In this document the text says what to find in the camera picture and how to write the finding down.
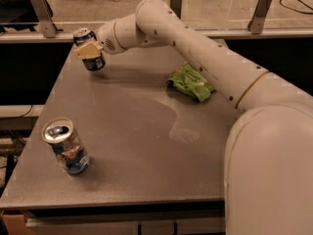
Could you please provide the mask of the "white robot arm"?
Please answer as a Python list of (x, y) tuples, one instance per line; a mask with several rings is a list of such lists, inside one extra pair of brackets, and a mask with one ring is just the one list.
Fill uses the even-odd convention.
[(226, 235), (313, 235), (311, 95), (187, 27), (161, 0), (142, 0), (74, 52), (90, 59), (159, 43), (242, 113), (224, 156)]

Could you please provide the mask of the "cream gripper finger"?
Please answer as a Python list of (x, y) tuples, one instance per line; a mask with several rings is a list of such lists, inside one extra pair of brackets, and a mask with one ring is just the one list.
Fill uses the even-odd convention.
[(103, 47), (97, 41), (88, 41), (74, 49), (74, 53), (80, 60), (98, 58), (102, 54)]

